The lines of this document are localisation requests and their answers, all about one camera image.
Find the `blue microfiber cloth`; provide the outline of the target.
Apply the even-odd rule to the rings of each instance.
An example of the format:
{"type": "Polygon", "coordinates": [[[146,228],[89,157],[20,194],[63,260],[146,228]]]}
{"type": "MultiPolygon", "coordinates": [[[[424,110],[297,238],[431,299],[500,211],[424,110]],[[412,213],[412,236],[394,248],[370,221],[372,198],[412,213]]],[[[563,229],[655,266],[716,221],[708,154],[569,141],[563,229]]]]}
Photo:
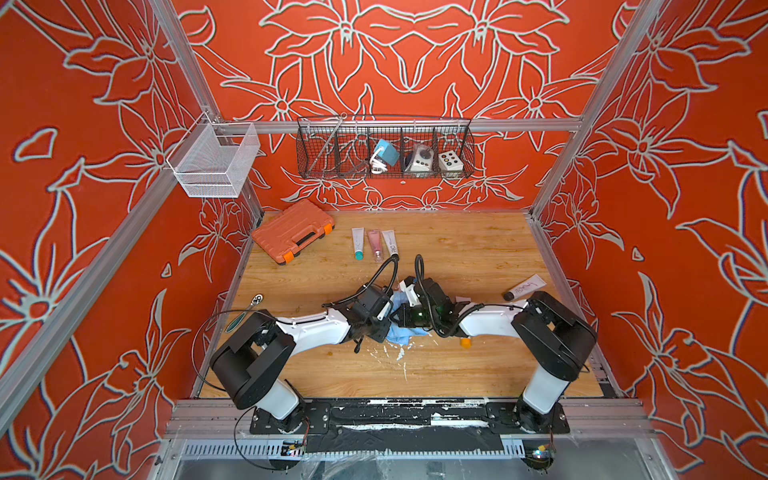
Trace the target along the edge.
{"type": "MultiPolygon", "coordinates": [[[[397,310],[404,303],[408,302],[407,295],[401,291],[396,291],[392,296],[393,310],[397,310]]],[[[407,346],[413,337],[428,336],[429,333],[424,329],[419,328],[405,328],[398,326],[396,323],[391,323],[386,340],[392,344],[407,346]]]]}

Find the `pink translucent tube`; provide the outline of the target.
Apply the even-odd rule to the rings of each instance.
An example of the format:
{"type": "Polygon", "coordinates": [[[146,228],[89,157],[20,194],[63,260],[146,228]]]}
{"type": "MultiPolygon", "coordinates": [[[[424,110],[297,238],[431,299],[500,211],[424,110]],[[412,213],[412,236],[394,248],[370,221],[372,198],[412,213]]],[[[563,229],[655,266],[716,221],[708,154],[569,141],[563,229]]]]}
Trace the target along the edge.
{"type": "Polygon", "coordinates": [[[374,261],[376,263],[382,263],[384,261],[384,252],[381,231],[377,229],[369,230],[367,237],[374,261]]]}

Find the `black cap white tube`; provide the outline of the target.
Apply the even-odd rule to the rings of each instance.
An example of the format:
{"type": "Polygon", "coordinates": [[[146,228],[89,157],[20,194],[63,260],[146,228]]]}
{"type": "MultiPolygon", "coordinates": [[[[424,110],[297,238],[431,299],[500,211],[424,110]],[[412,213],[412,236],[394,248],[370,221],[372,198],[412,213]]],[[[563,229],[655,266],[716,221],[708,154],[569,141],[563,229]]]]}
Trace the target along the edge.
{"type": "Polygon", "coordinates": [[[385,230],[382,232],[382,236],[383,236],[386,248],[389,252],[389,255],[390,256],[398,255],[399,249],[398,249],[395,232],[393,230],[385,230]]]}

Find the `green cap toothpaste tube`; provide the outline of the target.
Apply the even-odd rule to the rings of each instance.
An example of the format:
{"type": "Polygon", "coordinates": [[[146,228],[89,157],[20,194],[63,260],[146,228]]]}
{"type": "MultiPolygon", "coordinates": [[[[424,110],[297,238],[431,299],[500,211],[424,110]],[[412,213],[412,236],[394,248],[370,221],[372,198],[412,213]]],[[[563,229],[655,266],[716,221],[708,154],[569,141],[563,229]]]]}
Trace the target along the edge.
{"type": "Polygon", "coordinates": [[[352,229],[352,240],[353,240],[353,249],[354,249],[354,257],[356,260],[360,261],[364,259],[364,240],[365,240],[365,229],[362,227],[357,227],[352,229]]]}

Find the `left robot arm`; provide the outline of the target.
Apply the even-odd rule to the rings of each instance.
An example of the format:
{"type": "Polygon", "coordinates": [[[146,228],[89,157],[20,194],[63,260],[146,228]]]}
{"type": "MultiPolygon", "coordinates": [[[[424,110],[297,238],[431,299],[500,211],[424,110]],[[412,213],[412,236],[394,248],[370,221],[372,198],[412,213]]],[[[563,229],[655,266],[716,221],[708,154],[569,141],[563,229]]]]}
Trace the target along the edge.
{"type": "Polygon", "coordinates": [[[359,350],[369,338],[381,343],[390,331],[390,315],[399,256],[387,258],[354,294],[323,305],[324,311],[283,318],[256,310],[210,358],[210,369],[239,410],[266,413],[275,428],[293,433],[305,422],[306,402],[281,378],[291,357],[347,342],[359,350]]]}

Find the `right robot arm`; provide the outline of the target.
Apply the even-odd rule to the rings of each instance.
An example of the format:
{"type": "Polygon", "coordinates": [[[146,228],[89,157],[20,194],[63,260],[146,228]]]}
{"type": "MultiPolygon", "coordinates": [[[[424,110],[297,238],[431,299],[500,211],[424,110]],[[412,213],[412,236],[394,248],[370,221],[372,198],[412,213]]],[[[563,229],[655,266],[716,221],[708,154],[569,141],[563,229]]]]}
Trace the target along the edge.
{"type": "Polygon", "coordinates": [[[591,325],[542,290],[529,289],[520,297],[507,292],[502,303],[451,299],[437,282],[424,276],[420,255],[415,258],[415,274],[394,290],[391,303],[390,321],[410,333],[521,340],[537,362],[513,410],[515,421],[528,433],[554,427],[561,396],[579,378],[598,340],[591,325]]]}

